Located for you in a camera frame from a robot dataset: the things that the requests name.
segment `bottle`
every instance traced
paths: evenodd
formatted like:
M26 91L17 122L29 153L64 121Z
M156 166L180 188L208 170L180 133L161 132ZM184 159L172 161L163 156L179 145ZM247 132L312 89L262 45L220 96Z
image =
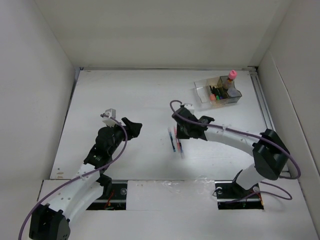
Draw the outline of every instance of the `bottle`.
M231 70L229 72L228 78L222 83L222 86L225 90L232 88L235 83L234 80L236 79L238 73L235 70Z

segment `transparent container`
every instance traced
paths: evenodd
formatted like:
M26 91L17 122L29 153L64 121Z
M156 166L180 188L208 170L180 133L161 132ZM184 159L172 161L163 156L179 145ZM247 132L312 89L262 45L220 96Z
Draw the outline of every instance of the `transparent container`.
M201 103L210 102L213 107L222 107L226 104L232 104L239 101L242 97L242 94L239 90L235 88L234 81L232 82L232 86L226 90L223 88L224 81L228 80L228 76L218 76L208 79L203 79L199 81L195 81L195 89L201 100ZM223 99L215 99L211 100L210 95L212 95L212 91L216 93L218 96L222 96Z

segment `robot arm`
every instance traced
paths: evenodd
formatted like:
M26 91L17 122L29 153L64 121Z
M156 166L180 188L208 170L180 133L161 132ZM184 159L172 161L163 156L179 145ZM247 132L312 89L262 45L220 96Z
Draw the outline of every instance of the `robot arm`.
M172 118L177 122L177 137L179 139L194 138L223 143L240 149L254 158L254 164L241 170L232 181L232 191L236 192L239 197L243 197L248 190L263 179L277 180L279 178L288 160L284 153L262 140L257 141L252 137L239 135L224 129L207 128L201 124L209 124L214 119L208 116L197 119L193 113L193 106L184 104L172 115ZM178 115L199 124L185 121ZM289 153L275 131L267 129L261 135Z
M115 110L107 110L105 115L115 117ZM122 121L125 124L123 127L127 139L137 138L142 124L131 122L126 117L122 118ZM109 164L113 160L113 153L125 140L123 129L112 119L106 117L103 122L106 127L98 131L95 145L74 176L81 176L81 179L66 185L55 198L46 205L39 205L32 213L29 230L31 239L67 240L71 232L70 227L92 202L101 196L107 197L111 194L112 179L104 175L107 167L82 176Z

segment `pink cap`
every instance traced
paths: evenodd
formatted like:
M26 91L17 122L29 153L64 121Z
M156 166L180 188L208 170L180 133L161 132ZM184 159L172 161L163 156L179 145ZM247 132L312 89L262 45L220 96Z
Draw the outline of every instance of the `pink cap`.
M230 79L235 79L237 77L238 73L235 70L231 70L228 77Z

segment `orange object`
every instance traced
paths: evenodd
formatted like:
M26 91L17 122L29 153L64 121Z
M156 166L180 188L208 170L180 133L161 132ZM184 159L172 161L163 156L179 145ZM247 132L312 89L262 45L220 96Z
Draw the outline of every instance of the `orange object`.
M214 94L210 94L210 101L215 101L216 100L216 96Z

